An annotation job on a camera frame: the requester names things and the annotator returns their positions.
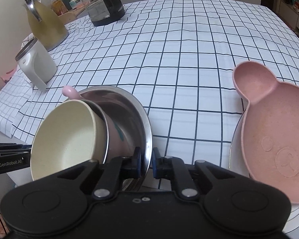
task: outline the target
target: black kettle base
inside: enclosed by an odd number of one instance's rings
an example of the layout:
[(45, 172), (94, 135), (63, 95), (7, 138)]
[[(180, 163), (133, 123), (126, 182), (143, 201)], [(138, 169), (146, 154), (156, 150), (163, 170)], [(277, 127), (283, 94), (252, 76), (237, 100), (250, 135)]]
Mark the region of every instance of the black kettle base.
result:
[(103, 20), (99, 20), (99, 21), (91, 21), (93, 23), (94, 26), (104, 26), (113, 22), (116, 22), (118, 20), (120, 20), (125, 14), (125, 10), (124, 8), (122, 8), (121, 10), (119, 10), (117, 13), (113, 13), (111, 14), (109, 17), (103, 19)]

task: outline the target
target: pink plate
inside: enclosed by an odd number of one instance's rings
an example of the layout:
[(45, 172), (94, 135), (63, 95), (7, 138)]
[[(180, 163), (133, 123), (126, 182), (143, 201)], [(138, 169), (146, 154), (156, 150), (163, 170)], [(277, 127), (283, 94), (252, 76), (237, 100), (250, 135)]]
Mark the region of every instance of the pink plate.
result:
[(299, 87), (250, 61), (234, 69), (233, 82), (248, 101), (241, 148), (250, 176), (299, 203)]

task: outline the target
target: white bowl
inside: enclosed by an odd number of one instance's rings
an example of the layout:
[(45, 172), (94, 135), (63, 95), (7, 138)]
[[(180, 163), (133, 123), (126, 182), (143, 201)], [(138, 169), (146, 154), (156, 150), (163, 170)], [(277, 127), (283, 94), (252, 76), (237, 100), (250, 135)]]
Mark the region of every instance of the white bowl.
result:
[(106, 134), (104, 121), (85, 102), (63, 102), (44, 119), (34, 137), (30, 159), (32, 179), (90, 159), (102, 163)]

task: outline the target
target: white plate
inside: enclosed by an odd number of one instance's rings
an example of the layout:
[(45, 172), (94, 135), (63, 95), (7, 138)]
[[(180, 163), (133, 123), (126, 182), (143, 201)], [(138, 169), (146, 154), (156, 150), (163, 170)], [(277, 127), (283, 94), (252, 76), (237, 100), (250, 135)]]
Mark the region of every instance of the white plate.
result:
[[(243, 116), (244, 114), (241, 115), (232, 137), (229, 155), (229, 170), (245, 177), (249, 177), (249, 173), (242, 156), (240, 143)], [(291, 213), (283, 232), (286, 233), (291, 239), (299, 239), (299, 204), (291, 205)]]

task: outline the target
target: checkered tablecloth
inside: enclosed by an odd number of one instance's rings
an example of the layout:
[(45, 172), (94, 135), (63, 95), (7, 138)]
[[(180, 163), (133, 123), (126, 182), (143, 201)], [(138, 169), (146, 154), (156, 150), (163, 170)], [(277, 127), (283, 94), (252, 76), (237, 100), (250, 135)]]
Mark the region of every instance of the checkered tablecloth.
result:
[[(58, 71), (46, 92), (20, 81), (27, 87), (26, 95), (18, 92), (22, 105), (4, 116), (17, 96), (7, 96), (8, 83), (0, 93), (0, 130), (31, 143), (41, 121), (66, 99), (64, 85), (77, 90), (113, 85), (143, 104), (162, 155), (228, 167), (244, 110), (232, 82), (235, 65), (254, 60), (299, 85), (299, 39), (266, 7), (233, 0), (148, 0), (124, 8), (125, 16), (107, 26), (94, 27), (88, 17), (68, 24), (69, 37), (50, 52)], [(17, 88), (21, 75), (17, 71), (12, 79)], [(144, 185), (167, 186), (149, 178)]]

